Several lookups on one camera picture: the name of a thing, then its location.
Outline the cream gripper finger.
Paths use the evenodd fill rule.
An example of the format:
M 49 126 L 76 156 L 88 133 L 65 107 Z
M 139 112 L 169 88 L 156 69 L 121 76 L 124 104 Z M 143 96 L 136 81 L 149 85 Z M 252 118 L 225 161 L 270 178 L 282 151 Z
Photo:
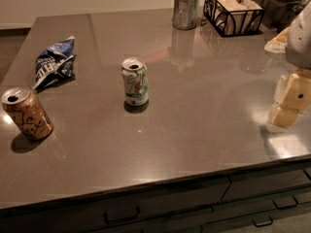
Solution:
M 275 93 L 274 93 L 274 102 L 275 103 L 280 103 L 283 95 L 285 93 L 287 83 L 288 83 L 289 77 L 287 75 L 282 75 L 277 82 Z
M 273 103 L 267 121 L 268 129 L 288 129 L 311 106 L 311 71 L 299 69 L 288 76 L 280 103 Z

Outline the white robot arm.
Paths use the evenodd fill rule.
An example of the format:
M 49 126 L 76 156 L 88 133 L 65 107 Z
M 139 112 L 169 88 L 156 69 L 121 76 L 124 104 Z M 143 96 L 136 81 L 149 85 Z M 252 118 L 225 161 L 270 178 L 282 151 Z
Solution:
M 274 102 L 266 128 L 283 132 L 311 106 L 311 4 L 308 3 L 291 23 L 285 42 L 286 60 L 297 70 L 282 75 L 277 83 Z

